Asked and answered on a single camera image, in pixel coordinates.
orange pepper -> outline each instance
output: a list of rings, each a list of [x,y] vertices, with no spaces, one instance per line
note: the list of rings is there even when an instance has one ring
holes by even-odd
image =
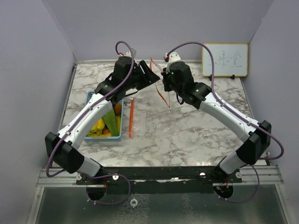
[[[116,116],[121,115],[121,104],[120,103],[117,103],[113,109],[114,109],[114,113]]]
[[[105,126],[104,128],[103,128],[103,130],[102,130],[102,133],[103,134],[108,134],[110,131],[109,131],[109,129],[107,128],[107,126]]]

whiteboard frame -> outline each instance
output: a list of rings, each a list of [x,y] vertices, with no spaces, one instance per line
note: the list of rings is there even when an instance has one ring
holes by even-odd
[[[238,43],[238,42],[233,42],[233,43],[228,43],[228,42],[207,42],[207,43],[204,43],[204,45],[206,44],[246,44],[247,45],[247,72],[246,72],[246,75],[238,75],[238,74],[235,74],[235,77],[245,77],[248,75],[248,51],[249,51],[249,48],[248,48],[248,44],[247,43]],[[211,75],[204,75],[204,47],[202,47],[201,49],[201,58],[202,58],[202,75],[204,77],[210,77]],[[215,77],[232,77],[232,76],[228,76],[228,75],[215,75]]]

whiteboard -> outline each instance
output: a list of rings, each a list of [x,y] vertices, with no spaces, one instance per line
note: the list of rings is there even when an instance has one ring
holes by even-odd
[[[247,76],[248,44],[246,43],[207,43],[212,52],[215,76]],[[208,51],[202,48],[202,74],[212,74],[212,62]]]

yellow fruit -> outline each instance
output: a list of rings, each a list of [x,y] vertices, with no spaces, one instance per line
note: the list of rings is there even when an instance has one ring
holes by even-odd
[[[116,116],[121,115],[121,104],[120,103],[117,103],[113,109],[114,109],[114,113]]]
[[[97,130],[97,135],[100,135],[100,134],[102,134],[102,130]]]
[[[103,130],[103,128],[105,127],[105,123],[103,121],[103,119],[101,118],[99,121],[98,121],[98,130]]]
[[[108,134],[110,133],[109,129],[107,128],[107,126],[105,126],[102,130],[103,134]]]
[[[98,123],[96,123],[90,131],[91,131],[92,133],[96,133],[97,130],[98,130]]]
[[[100,134],[99,137],[111,137],[112,134],[109,132],[108,134]]]
[[[116,127],[118,131],[118,135],[121,134],[121,117],[120,116],[115,116],[116,119]]]
[[[88,137],[98,137],[98,135],[96,133],[92,133],[92,132],[89,132],[87,134]]]

white marble surface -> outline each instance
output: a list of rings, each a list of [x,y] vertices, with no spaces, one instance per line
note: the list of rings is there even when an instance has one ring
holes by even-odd
[[[189,63],[194,80],[210,85],[201,74],[201,64]],[[95,89],[114,68],[114,64],[81,64],[77,66],[63,126],[67,125],[85,105],[89,90]],[[162,79],[157,82],[163,91]],[[228,103],[251,116],[239,78],[217,78],[216,92]],[[216,165],[235,151],[242,142],[221,122],[190,105],[177,103],[171,93],[171,109],[159,97],[155,85],[135,98],[136,119],[145,116],[145,135],[128,137],[130,97],[125,98],[122,140],[120,142],[82,142],[79,152],[103,166],[192,166]]]

